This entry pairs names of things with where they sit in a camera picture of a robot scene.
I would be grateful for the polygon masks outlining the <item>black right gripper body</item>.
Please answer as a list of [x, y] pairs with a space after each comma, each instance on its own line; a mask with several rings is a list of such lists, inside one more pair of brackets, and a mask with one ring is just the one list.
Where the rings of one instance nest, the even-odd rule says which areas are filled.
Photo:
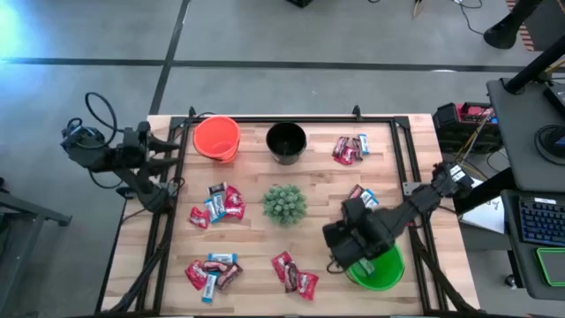
[[322, 227], [331, 259], [346, 270], [365, 258], [380, 257], [395, 244], [393, 224], [387, 208], [367, 208], [361, 198], [342, 202], [343, 218]]

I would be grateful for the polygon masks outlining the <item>green edged black pad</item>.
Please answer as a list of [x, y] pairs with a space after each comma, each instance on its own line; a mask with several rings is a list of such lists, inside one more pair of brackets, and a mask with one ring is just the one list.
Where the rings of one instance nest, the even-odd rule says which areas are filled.
[[552, 287], [565, 287], [565, 248], [541, 247], [536, 250], [542, 276]]

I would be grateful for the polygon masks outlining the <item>red black power supply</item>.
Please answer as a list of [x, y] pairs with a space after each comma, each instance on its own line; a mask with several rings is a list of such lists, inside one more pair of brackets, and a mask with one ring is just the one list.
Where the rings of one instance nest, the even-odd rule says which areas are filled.
[[471, 154], [490, 154], [503, 147], [498, 118], [489, 103], [448, 103], [433, 114], [433, 124], [442, 153], [457, 153], [487, 118]]

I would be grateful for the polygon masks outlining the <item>black stand leg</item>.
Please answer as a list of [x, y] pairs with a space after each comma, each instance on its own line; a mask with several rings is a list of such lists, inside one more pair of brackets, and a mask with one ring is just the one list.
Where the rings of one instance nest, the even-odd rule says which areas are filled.
[[522, 24], [536, 11], [543, 0], [515, 0], [509, 14], [483, 33], [483, 40], [496, 49], [511, 49]]

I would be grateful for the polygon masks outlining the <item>dark grey keyboard shelf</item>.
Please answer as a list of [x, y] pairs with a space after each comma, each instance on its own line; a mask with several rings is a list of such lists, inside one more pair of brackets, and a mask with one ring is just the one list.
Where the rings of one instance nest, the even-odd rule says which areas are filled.
[[512, 274], [519, 288], [524, 288], [534, 299], [565, 301], [565, 287], [552, 287], [542, 276], [536, 250], [541, 247], [556, 247], [524, 242], [520, 234], [518, 215], [518, 199], [520, 197], [537, 197], [565, 201], [565, 195], [549, 195], [547, 193], [525, 193], [504, 190], [501, 199], [504, 206], [505, 226], [511, 250], [508, 252]]

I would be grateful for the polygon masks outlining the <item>black metal table frame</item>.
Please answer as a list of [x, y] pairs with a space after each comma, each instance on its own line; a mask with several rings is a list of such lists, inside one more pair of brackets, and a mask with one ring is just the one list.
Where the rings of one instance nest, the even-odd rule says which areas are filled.
[[[124, 207], [125, 223], [117, 234], [109, 273], [102, 287], [98, 309], [114, 307], [132, 286], [142, 266], [166, 229], [172, 240], [163, 265], [150, 276], [147, 287], [132, 310], [151, 315], [201, 316], [296, 316], [330, 315], [419, 315], [428, 307], [440, 306], [439, 294], [427, 268], [413, 257], [408, 234], [397, 241], [405, 271], [399, 283], [387, 291], [368, 291], [346, 276], [326, 271], [329, 251], [322, 227], [341, 216], [342, 200], [355, 185], [373, 190], [382, 206], [401, 203], [406, 181], [428, 181], [441, 153], [432, 119], [428, 115], [295, 115], [292, 121], [306, 133], [307, 147], [299, 160], [288, 166], [275, 162], [265, 137], [276, 116], [240, 117], [241, 141], [236, 158], [216, 163], [199, 155], [193, 146], [184, 152], [184, 165], [170, 170], [184, 184], [178, 195], [174, 217], [153, 216], [137, 201]], [[342, 165], [332, 156], [341, 136], [367, 136], [369, 155]], [[206, 230], [188, 221], [191, 209], [205, 210], [210, 186], [227, 183], [241, 193], [245, 202], [242, 220], [218, 218]], [[306, 215], [296, 225], [282, 227], [263, 215], [263, 194], [272, 186], [294, 185], [306, 197]], [[271, 260], [288, 251], [298, 272], [319, 277], [314, 299], [298, 291], [285, 292]], [[201, 301], [185, 275], [195, 260], [208, 261], [210, 253], [235, 253], [243, 272], [220, 291], [212, 303]]]

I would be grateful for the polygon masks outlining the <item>black diagonal strut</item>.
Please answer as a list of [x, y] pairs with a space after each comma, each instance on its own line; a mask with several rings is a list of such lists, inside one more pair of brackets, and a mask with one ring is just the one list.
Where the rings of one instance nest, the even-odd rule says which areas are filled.
[[513, 172], [507, 168], [487, 181], [473, 187], [470, 191], [458, 194], [454, 199], [457, 215], [462, 215], [475, 207], [498, 197], [503, 190], [515, 190], [516, 182]]

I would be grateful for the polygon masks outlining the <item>grey metal stand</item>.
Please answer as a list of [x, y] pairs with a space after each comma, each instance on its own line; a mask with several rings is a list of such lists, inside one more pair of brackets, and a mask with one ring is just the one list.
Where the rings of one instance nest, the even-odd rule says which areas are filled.
[[29, 263], [46, 221], [68, 226], [71, 216], [21, 200], [4, 188], [0, 178], [0, 318], [6, 309]]

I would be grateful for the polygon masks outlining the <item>black backlit keyboard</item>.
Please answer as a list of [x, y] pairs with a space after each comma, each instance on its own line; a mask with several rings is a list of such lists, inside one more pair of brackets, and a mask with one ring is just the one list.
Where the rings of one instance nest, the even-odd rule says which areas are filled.
[[518, 215], [524, 242], [565, 247], [565, 201], [520, 197]]

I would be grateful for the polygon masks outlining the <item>black plastic bucket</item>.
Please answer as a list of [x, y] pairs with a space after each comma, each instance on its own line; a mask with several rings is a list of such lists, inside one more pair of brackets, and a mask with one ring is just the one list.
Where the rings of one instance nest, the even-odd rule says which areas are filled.
[[307, 146], [305, 131], [291, 122], [274, 124], [267, 132], [266, 143], [275, 161], [281, 165], [296, 163]]

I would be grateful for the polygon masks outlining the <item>black stand pole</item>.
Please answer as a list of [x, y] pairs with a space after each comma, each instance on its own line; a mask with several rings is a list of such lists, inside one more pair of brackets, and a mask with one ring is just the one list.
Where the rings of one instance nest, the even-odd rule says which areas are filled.
[[505, 90], [518, 94], [529, 82], [536, 79], [549, 66], [565, 54], [565, 33], [541, 55], [529, 63], [515, 77], [504, 82]]

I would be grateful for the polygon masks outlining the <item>green plant in grey pot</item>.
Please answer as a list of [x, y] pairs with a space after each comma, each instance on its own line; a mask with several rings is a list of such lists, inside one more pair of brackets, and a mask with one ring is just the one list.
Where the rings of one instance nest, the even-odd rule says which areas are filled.
[[306, 215], [306, 197], [296, 185], [276, 185], [262, 197], [263, 215], [274, 224], [291, 227]]

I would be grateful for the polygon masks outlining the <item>grey desk top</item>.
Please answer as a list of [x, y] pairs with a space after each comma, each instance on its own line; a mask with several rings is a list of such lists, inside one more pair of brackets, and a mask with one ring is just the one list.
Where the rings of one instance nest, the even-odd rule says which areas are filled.
[[546, 86], [526, 85], [518, 95], [501, 80], [486, 83], [516, 187], [523, 191], [565, 193], [565, 166], [551, 163], [535, 146], [536, 132], [546, 125], [565, 126], [565, 117], [546, 99]]

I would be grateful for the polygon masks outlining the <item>black round desk device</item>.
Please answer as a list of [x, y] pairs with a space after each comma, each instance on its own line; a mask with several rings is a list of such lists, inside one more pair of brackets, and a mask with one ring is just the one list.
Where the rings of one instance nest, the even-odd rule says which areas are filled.
[[546, 125], [534, 137], [536, 149], [548, 162], [565, 166], [565, 126]]

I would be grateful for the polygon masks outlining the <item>green plastic bucket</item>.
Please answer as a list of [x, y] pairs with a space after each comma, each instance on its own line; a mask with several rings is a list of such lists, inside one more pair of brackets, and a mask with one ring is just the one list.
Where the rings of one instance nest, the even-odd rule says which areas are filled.
[[371, 276], [366, 276], [358, 262], [351, 265], [346, 274], [348, 278], [369, 291], [382, 292], [393, 288], [402, 278], [405, 265], [398, 245], [378, 258], [368, 260], [375, 269]]

